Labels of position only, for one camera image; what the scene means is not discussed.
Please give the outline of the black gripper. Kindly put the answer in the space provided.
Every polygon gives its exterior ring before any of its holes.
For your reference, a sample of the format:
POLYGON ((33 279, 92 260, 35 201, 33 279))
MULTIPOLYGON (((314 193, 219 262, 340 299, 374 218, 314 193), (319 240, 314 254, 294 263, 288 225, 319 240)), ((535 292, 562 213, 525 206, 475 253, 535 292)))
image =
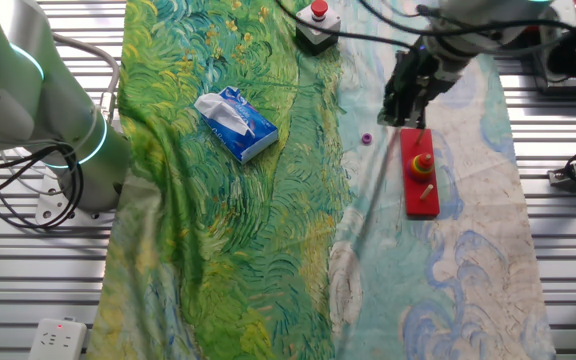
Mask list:
POLYGON ((378 123, 384 126, 425 128, 424 96, 417 96, 422 89, 430 99, 448 91, 448 82, 437 77, 440 62, 425 47, 398 51, 396 65, 385 86, 385 99, 378 114, 378 123), (416 97, 409 106, 398 99, 410 93, 416 97))

